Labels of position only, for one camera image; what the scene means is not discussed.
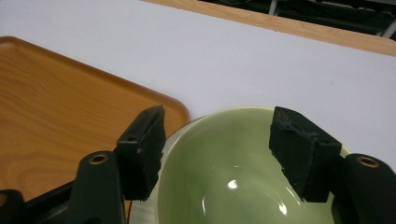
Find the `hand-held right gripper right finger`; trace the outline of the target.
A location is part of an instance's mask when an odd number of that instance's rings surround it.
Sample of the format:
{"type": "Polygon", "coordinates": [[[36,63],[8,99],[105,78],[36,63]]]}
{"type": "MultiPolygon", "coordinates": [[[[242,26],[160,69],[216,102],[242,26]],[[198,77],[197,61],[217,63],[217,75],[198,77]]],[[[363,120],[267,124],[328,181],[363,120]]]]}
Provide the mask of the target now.
{"type": "Polygon", "coordinates": [[[277,106],[270,126],[269,148],[297,195],[325,203],[329,172],[342,144],[302,114],[277,106]]]}

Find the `wooden tray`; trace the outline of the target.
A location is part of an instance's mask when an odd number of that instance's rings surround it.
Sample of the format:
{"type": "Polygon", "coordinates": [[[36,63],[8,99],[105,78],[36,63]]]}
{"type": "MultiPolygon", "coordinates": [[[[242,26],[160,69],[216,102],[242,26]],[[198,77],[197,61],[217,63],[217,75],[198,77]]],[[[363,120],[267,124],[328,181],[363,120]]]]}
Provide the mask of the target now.
{"type": "Polygon", "coordinates": [[[165,131],[190,115],[179,101],[13,36],[0,36],[0,189],[27,200],[74,179],[79,161],[111,150],[144,109],[165,131]]]}

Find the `metal stand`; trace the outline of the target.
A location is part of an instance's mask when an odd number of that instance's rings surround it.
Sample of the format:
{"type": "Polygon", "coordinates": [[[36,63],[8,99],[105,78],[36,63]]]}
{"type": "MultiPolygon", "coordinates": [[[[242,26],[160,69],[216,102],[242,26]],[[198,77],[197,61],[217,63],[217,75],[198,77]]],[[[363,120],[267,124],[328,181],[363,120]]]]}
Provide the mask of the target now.
{"type": "Polygon", "coordinates": [[[200,0],[396,41],[396,0],[200,0]]]}

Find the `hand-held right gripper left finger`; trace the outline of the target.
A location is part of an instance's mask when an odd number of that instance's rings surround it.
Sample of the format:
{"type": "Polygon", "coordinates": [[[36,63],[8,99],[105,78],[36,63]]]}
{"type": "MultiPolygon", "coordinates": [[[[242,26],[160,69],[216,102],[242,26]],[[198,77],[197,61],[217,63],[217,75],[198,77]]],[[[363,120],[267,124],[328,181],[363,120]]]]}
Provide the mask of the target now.
{"type": "Polygon", "coordinates": [[[161,105],[143,110],[117,141],[114,152],[128,201],[145,201],[159,179],[166,141],[164,115],[161,105]]]}

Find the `green ceramic bowl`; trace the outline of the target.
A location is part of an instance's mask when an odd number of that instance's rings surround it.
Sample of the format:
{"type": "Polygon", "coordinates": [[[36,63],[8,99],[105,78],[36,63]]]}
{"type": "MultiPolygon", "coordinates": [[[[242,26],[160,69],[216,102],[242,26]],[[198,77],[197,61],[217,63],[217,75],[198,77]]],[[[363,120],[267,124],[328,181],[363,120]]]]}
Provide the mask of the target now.
{"type": "Polygon", "coordinates": [[[334,224],[332,204],[300,200],[269,149],[273,111],[205,116],[167,141],[160,179],[130,224],[334,224]]]}

